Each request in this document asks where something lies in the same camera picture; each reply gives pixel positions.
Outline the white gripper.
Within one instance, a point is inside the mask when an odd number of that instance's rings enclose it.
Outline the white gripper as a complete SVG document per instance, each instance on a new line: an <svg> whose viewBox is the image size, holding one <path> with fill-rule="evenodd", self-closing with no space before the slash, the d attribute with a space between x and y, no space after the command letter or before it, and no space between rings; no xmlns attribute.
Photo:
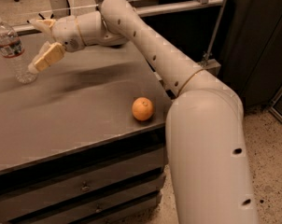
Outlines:
<svg viewBox="0 0 282 224"><path fill-rule="evenodd" d="M28 71L31 74L38 74L47 69L52 64L60 61L65 51L75 52L85 48L84 41L78 29L78 20L76 16L67 16L57 21L54 19L31 19L29 23L36 30L52 35L56 42L47 41L40 49L38 54L28 65Z"/></svg>

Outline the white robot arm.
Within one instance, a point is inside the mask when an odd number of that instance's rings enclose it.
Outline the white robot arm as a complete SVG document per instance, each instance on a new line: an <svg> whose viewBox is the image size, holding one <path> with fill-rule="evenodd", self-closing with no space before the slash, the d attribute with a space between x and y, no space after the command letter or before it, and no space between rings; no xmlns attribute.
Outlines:
<svg viewBox="0 0 282 224"><path fill-rule="evenodd" d="M166 146L179 224L259 224L238 95L148 26L126 0L58 20L32 19L50 35L29 65L37 74L66 52L132 42L175 95Z"/></svg>

